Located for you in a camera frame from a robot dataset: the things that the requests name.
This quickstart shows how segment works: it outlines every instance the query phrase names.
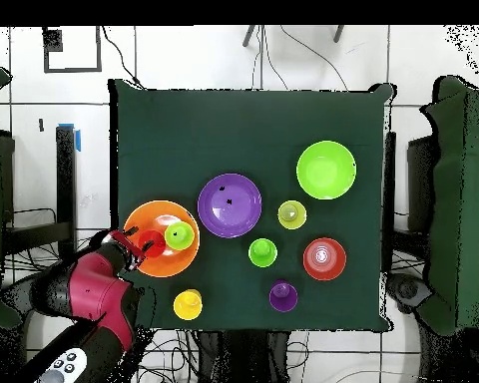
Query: orange plate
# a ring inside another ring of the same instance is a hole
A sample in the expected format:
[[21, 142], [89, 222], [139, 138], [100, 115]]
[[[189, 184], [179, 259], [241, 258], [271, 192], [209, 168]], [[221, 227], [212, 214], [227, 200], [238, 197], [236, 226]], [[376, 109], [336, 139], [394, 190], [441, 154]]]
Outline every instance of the orange plate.
[[153, 277], [168, 277], [185, 270], [194, 261], [199, 249], [199, 227], [194, 217], [184, 207], [171, 201], [146, 202], [130, 214], [124, 229], [128, 230], [132, 226], [139, 228], [137, 233], [129, 237], [135, 245], [138, 245], [144, 230], [153, 229], [164, 234], [169, 225], [179, 220], [185, 221], [193, 228], [196, 237], [192, 245], [182, 251], [175, 251], [167, 246], [162, 255], [154, 258], [147, 257], [140, 265], [139, 271]]

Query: floor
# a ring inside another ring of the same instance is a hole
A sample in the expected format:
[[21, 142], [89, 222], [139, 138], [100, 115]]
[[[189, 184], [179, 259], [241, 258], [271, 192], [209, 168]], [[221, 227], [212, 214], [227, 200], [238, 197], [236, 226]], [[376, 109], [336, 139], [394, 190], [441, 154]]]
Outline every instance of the floor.
[[[325, 56], [340, 72], [351, 91], [365, 91], [377, 83], [397, 86], [391, 107], [391, 130], [397, 134], [395, 209], [408, 212], [407, 143], [431, 133], [418, 108], [431, 101], [433, 82], [442, 75], [460, 75], [479, 86], [479, 36], [469, 28], [443, 26], [346, 25], [340, 41], [332, 41], [336, 25], [284, 26], [293, 37]], [[124, 64], [147, 88], [206, 89], [259, 88], [259, 59], [255, 32], [249, 45], [241, 45], [247, 25], [195, 27], [106, 27], [120, 48]], [[51, 68], [96, 66], [94, 27], [62, 27], [64, 51], [50, 53]], [[12, 83], [0, 91], [0, 127], [12, 131], [14, 155], [14, 207], [56, 208], [55, 128], [71, 123], [81, 131], [77, 153], [78, 235], [91, 236], [109, 227], [109, 94], [108, 78], [131, 79], [117, 50], [101, 32], [102, 72], [50, 73], [43, 68], [41, 28], [0, 28], [0, 66]], [[279, 26], [266, 26], [267, 55], [263, 60], [263, 88], [284, 90], [276, 68], [291, 90], [343, 90], [333, 69], [321, 58], [290, 39]], [[40, 131], [39, 120], [43, 120]], [[49, 222], [49, 212], [16, 215], [16, 225]], [[395, 225], [406, 227], [406, 216]], [[35, 257], [50, 262], [51, 253], [36, 249]], [[4, 284], [28, 274], [20, 263], [7, 270]], [[419, 340], [414, 317], [399, 313], [386, 300], [394, 329], [370, 332], [293, 332], [287, 364], [291, 383], [415, 383], [419, 367]], [[28, 329], [29, 356], [43, 348], [64, 327], [65, 318], [35, 314]], [[184, 365], [174, 331], [158, 331], [144, 358], [146, 368]], [[160, 376], [140, 371], [140, 383], [155, 383]], [[188, 367], [176, 378], [186, 381]], [[138, 383], [138, 377], [132, 380]]]

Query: red bowl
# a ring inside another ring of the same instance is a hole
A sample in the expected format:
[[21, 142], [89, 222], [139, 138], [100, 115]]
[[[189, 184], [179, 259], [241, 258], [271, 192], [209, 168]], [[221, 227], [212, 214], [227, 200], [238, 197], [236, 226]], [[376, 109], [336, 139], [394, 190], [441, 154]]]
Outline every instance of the red bowl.
[[303, 253], [303, 267], [316, 280], [331, 280], [346, 266], [346, 252], [335, 239], [318, 238]]

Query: bowl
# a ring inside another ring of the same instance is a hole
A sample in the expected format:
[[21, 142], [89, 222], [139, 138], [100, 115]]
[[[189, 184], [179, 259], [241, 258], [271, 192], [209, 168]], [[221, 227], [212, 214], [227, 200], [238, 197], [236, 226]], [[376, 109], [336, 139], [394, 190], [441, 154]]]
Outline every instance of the bowl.
[[342, 144], [320, 141], [301, 154], [296, 165], [296, 177], [310, 196], [317, 199], [338, 198], [355, 181], [355, 159]]
[[260, 217], [260, 192], [242, 175], [219, 175], [201, 191], [197, 210], [203, 225], [216, 236], [241, 236], [251, 230]]
[[139, 230], [129, 236], [129, 240], [136, 246], [142, 248], [144, 240], [154, 235], [153, 231], [162, 234], [165, 241], [167, 228], [178, 222], [185, 222], [192, 227], [195, 237], [191, 245], [181, 251], [165, 245], [163, 252], [156, 256], [149, 254], [153, 245], [148, 249], [146, 259], [139, 266], [139, 271], [152, 277], [174, 276], [185, 270], [194, 260], [199, 250], [200, 234], [197, 222], [192, 215], [181, 205], [166, 200], [154, 200], [138, 206], [128, 217], [124, 229], [136, 226]]

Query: dark green tablecloth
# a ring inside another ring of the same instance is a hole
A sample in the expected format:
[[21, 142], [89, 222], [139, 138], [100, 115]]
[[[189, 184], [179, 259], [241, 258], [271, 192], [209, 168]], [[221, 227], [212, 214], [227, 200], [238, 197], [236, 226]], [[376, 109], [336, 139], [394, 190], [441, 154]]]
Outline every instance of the dark green tablecloth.
[[479, 89], [439, 78], [423, 108], [441, 157], [434, 172], [429, 283], [435, 292], [418, 312], [437, 333], [479, 328]]
[[[118, 98], [111, 113], [112, 120], [118, 114], [119, 225], [140, 204], [168, 199], [188, 209], [201, 229], [199, 253], [184, 272], [162, 279], [128, 275], [137, 286], [155, 289], [154, 327], [387, 330], [379, 315], [380, 211], [383, 111], [391, 86], [364, 93], [141, 91], [117, 80], [110, 88], [112, 103]], [[335, 200], [311, 198], [296, 180], [299, 155], [321, 140], [344, 144], [356, 158], [356, 181]], [[222, 173], [245, 175], [262, 195], [257, 225], [234, 239], [212, 235], [197, 215], [201, 189]], [[301, 229], [289, 231], [277, 221], [287, 199], [307, 208]], [[259, 236], [278, 248], [275, 264], [264, 269], [246, 254]], [[347, 253], [343, 273], [328, 282], [312, 279], [302, 266], [305, 247], [322, 236], [338, 240]], [[292, 312], [269, 305], [278, 278], [298, 291]], [[203, 296], [203, 312], [191, 322], [173, 311], [186, 288]], [[146, 296], [139, 321], [151, 321], [152, 305]]]

